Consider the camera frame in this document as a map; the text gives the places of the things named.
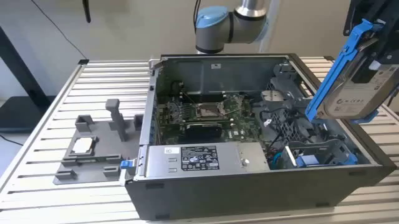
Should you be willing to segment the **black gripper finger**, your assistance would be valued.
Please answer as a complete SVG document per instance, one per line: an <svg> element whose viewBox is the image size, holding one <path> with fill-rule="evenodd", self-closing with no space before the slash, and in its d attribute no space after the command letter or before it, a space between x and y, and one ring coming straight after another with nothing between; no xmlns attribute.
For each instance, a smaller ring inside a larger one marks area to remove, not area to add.
<svg viewBox="0 0 399 224"><path fill-rule="evenodd" d="M370 11L374 2L374 0L351 0L346 22L343 26L343 35L350 35L354 27L362 23L362 19Z"/></svg>
<svg viewBox="0 0 399 224"><path fill-rule="evenodd" d="M378 32L378 42L371 60L380 64L399 64L399 1L387 0L378 19L384 26Z"/></svg>

